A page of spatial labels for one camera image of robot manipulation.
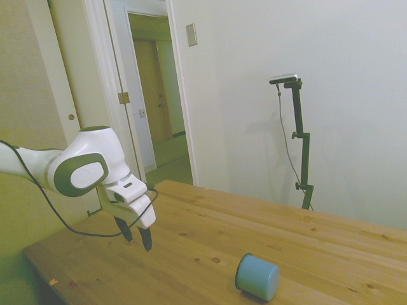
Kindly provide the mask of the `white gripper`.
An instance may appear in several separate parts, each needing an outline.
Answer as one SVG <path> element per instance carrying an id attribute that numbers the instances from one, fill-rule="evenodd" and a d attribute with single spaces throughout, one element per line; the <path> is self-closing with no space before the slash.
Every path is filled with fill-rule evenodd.
<path id="1" fill-rule="evenodd" d="M 149 252 L 152 249 L 152 235 L 150 226 L 155 222 L 156 215 L 150 205 L 150 198 L 142 192 L 143 189 L 132 187 L 102 187 L 97 188 L 97 194 L 101 207 L 114 215 L 115 222 L 123 237 L 132 241 L 132 232 L 127 222 L 134 222 L 138 226 L 144 249 Z"/>

